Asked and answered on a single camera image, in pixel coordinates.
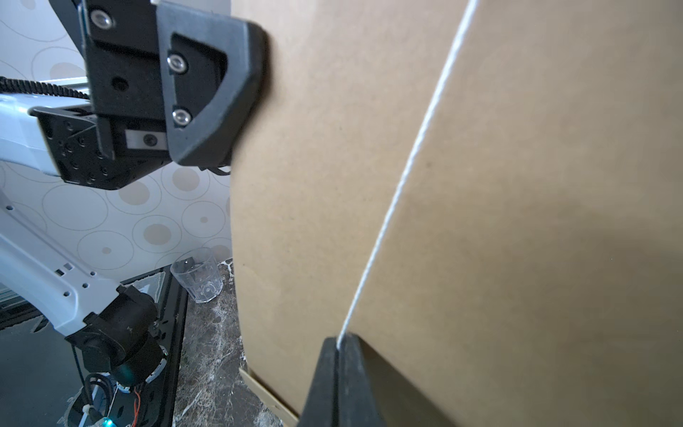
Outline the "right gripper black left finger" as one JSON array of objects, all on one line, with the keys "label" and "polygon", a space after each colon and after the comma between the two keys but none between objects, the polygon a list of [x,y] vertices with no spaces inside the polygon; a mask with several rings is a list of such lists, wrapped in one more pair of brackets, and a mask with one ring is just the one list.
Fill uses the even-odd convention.
[{"label": "right gripper black left finger", "polygon": [[338,350],[334,337],[323,341],[298,427],[338,425]]}]

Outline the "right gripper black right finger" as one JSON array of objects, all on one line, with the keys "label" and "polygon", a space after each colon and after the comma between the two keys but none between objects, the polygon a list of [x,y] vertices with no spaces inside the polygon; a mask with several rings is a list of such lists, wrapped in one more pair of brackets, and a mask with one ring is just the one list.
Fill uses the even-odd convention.
[{"label": "right gripper black right finger", "polygon": [[386,425],[367,374],[361,342],[355,334],[347,334],[339,350],[339,425]]}]

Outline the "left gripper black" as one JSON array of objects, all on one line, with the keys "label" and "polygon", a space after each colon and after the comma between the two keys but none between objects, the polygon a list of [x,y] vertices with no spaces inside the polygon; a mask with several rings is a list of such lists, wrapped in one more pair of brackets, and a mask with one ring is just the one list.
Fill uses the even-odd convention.
[{"label": "left gripper black", "polygon": [[231,163],[263,89],[262,27],[168,2],[157,11],[151,1],[50,5],[83,56],[106,158]]}]

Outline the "brown file envelope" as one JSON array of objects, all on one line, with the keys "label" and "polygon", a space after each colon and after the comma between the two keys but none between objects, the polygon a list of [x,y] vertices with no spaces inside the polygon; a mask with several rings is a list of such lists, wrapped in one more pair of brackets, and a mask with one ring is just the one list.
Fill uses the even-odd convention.
[{"label": "brown file envelope", "polygon": [[252,375],[364,343],[393,426],[682,423],[679,1],[236,1]]},{"label": "brown file envelope", "polygon": [[295,427],[298,425],[299,416],[263,385],[256,376],[252,375],[248,368],[240,368],[239,373],[247,388],[261,400],[261,403],[263,403],[274,416],[277,416],[282,425],[288,427]]}]

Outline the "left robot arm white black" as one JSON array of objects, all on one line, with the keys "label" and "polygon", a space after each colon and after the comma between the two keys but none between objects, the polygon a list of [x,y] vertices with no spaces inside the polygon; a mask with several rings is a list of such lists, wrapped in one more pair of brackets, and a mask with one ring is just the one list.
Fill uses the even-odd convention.
[{"label": "left robot arm white black", "polygon": [[41,175],[28,208],[1,199],[1,282],[133,388],[169,347],[150,296],[124,286],[154,256],[232,240],[226,178],[264,90],[258,24],[168,1],[54,1],[87,91],[1,81],[1,160]]}]

